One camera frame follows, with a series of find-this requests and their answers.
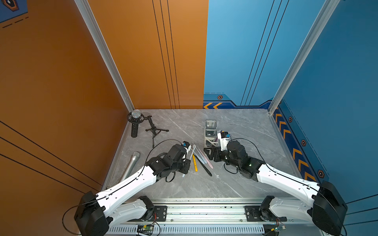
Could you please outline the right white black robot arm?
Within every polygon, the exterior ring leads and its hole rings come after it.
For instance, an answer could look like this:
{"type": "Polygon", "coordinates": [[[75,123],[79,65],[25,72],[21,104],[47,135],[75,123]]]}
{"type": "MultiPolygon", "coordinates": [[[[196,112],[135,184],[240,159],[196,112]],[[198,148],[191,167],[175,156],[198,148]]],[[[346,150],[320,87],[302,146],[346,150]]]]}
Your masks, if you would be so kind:
{"type": "Polygon", "coordinates": [[[205,147],[204,152],[209,160],[235,167],[246,179],[270,185],[295,197],[295,200],[265,197],[259,208],[263,220],[286,217],[311,221],[332,236],[340,236],[344,231],[347,204],[332,183],[307,181],[282,172],[262,158],[248,156],[245,147],[237,140],[229,141],[225,147],[205,147]]]}

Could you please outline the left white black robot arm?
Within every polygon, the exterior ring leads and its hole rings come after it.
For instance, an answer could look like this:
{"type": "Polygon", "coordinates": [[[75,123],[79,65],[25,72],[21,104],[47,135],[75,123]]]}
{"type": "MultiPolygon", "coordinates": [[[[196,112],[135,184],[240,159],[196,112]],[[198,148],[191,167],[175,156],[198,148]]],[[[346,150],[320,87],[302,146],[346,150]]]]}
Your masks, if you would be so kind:
{"type": "Polygon", "coordinates": [[[139,197],[130,204],[126,204],[126,200],[161,179],[167,179],[170,174],[187,174],[190,149],[189,142],[175,144],[168,152],[149,159],[140,170],[117,185],[97,194],[85,193],[74,215],[81,235],[103,236],[117,224],[133,219],[149,220],[154,205],[148,197],[139,197]]]}

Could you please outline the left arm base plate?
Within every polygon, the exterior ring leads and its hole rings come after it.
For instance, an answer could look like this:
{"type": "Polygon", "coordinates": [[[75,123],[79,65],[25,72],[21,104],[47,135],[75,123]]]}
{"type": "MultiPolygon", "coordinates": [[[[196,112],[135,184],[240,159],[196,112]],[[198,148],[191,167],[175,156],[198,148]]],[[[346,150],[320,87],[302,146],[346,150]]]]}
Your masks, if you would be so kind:
{"type": "Polygon", "coordinates": [[[165,222],[167,217],[167,206],[154,206],[154,209],[148,209],[147,212],[140,219],[132,219],[129,222],[142,222],[142,221],[156,221],[165,222]]]}

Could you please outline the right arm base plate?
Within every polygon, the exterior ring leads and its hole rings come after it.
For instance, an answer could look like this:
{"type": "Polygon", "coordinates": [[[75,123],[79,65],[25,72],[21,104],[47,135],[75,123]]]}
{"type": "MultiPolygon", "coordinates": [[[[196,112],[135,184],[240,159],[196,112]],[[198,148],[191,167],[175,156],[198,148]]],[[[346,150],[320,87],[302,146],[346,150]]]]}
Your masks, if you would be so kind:
{"type": "Polygon", "coordinates": [[[287,222],[286,217],[276,217],[269,209],[260,209],[260,206],[245,206],[244,209],[248,222],[287,222]]]}

